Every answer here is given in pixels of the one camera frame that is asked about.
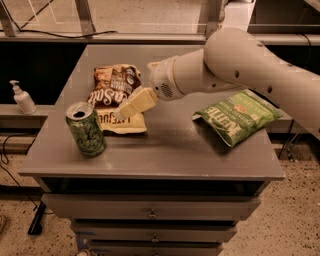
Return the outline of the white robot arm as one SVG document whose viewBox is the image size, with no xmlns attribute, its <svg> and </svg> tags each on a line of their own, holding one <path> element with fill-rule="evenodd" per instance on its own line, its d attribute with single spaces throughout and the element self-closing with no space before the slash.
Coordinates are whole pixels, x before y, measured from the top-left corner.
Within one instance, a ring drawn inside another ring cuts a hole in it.
<svg viewBox="0 0 320 256">
<path fill-rule="evenodd" d="M 148 64 L 149 86 L 138 87 L 114 111 L 124 120 L 188 94 L 250 88 L 320 138 L 320 77 L 294 66 L 237 28 L 214 32 L 197 51 Z"/>
</svg>

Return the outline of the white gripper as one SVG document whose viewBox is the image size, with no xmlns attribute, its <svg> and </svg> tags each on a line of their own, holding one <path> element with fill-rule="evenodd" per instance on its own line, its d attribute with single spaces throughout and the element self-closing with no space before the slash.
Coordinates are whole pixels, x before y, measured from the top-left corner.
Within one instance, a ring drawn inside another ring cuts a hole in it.
<svg viewBox="0 0 320 256">
<path fill-rule="evenodd" d="M 119 120 L 125 120 L 153 108 L 158 98 L 163 101 L 181 99 L 184 94 L 178 89 L 173 75 L 176 59 L 177 57 L 173 56 L 162 61 L 148 63 L 147 67 L 150 72 L 148 81 L 151 88 L 139 86 L 113 111 L 113 115 Z"/>
</svg>

